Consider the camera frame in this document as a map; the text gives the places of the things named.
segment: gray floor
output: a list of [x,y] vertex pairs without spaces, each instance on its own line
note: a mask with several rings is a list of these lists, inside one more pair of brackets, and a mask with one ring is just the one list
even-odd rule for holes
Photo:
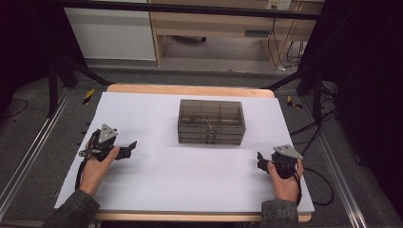
[[[198,43],[178,37],[167,40],[163,64],[159,68],[127,66],[125,69],[111,69],[98,66],[93,70],[102,77],[120,83],[248,87],[268,86],[292,73],[291,67],[286,71],[272,70],[262,52],[261,43],[256,40],[246,42],[207,38],[206,43]],[[78,143],[84,137],[82,132],[86,131],[102,91],[106,90],[105,86],[98,85],[87,77],[77,77],[80,83],[70,91],[64,113],[52,129],[9,210],[2,215],[3,221],[23,221],[25,225],[37,226],[53,211],[56,200],[53,197],[54,192],[61,187],[78,149]],[[290,132],[311,121],[310,95],[301,98],[306,102],[303,109],[287,105],[287,96],[296,96],[296,86],[297,81],[294,81],[275,92]],[[88,105],[82,105],[81,102],[89,88],[96,88],[96,93]],[[46,120],[47,80],[41,79],[23,85],[14,94],[14,98],[27,101],[28,106],[16,116],[0,119],[1,191],[7,187],[7,182]],[[326,102],[323,106],[323,112],[334,108],[331,102]],[[15,113],[22,107],[24,103],[15,101],[8,113]],[[385,198],[371,170],[355,164],[354,150],[340,123],[333,116],[323,125],[322,134],[330,145],[368,227],[403,227],[402,220]],[[308,141],[312,134],[311,129],[292,137],[296,149],[303,150],[306,145],[304,142]],[[315,169],[330,181],[335,189],[335,199],[328,206],[316,205],[312,219],[301,226],[352,227],[345,203],[336,191],[331,169],[324,160],[322,150],[319,140],[315,140],[305,155],[304,165]],[[327,201],[330,197],[329,186],[310,171],[306,171],[304,176],[314,201]]]

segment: white board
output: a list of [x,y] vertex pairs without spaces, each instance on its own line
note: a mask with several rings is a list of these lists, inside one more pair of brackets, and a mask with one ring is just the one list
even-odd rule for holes
[[[242,144],[179,144],[181,99],[242,102]],[[115,145],[138,142],[130,159],[112,163],[95,196],[111,211],[260,212],[274,192],[269,175],[257,168],[257,152],[270,159],[274,146],[292,144],[275,98],[105,92],[79,150],[102,124],[118,129]],[[82,159],[77,155],[71,165],[55,208],[74,192]],[[301,186],[298,211],[313,212],[304,178]]]

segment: person's right hand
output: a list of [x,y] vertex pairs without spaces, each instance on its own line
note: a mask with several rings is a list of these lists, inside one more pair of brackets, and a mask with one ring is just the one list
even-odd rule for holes
[[95,157],[88,159],[81,178],[80,189],[82,191],[92,197],[95,195],[104,180],[109,166],[118,157],[119,149],[118,146],[115,146],[102,162],[99,162]]
[[[271,161],[267,163],[267,166],[275,188],[276,199],[297,202],[298,185],[296,179],[294,177],[282,179]],[[301,160],[297,160],[297,174],[299,178],[302,178],[303,166]]]

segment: gray sleeve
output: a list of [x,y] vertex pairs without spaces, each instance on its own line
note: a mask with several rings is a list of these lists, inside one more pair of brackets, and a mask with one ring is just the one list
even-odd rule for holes
[[66,202],[51,214],[42,227],[88,227],[100,204],[77,189]]
[[263,202],[260,228],[271,227],[299,227],[297,204],[278,199]]

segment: metal rail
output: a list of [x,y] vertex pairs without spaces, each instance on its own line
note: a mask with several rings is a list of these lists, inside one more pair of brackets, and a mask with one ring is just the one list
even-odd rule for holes
[[[306,101],[304,97],[301,98],[301,101],[304,106],[308,107],[309,102]],[[306,109],[310,120],[314,121],[314,116],[310,110]],[[335,157],[333,156],[332,149],[328,144],[326,137],[323,134],[320,134],[318,137],[319,146],[322,149],[323,157],[326,161],[326,164],[329,168],[329,172],[335,182],[335,186],[338,194],[340,195],[341,201],[343,202],[344,208],[347,212],[347,215],[350,219],[354,228],[364,228],[368,227],[363,217],[361,210],[358,207],[358,204],[355,201],[355,197],[353,195],[352,190],[346,179],[344,178],[343,173],[341,172],[340,167],[337,164]]]
[[30,168],[35,162],[36,157],[38,156],[46,140],[48,139],[51,130],[56,125],[57,120],[61,116],[71,90],[71,88],[65,88],[59,100],[58,108],[51,117],[47,118],[35,140],[32,142],[29,150],[27,151],[26,156],[21,160],[9,183],[0,195],[0,220],[2,220],[3,216],[6,214],[6,211],[9,208],[15,195],[17,194],[18,189],[20,188]]
[[36,0],[36,2],[46,4],[56,4],[65,8],[96,9],[96,10],[176,12],[176,13],[268,17],[268,18],[284,18],[284,19],[300,19],[300,20],[323,20],[332,18],[329,15],[323,15],[317,12],[283,11],[283,10],[269,10],[269,9],[241,9],[241,8],[224,8],[224,7],[86,1],[86,0]]

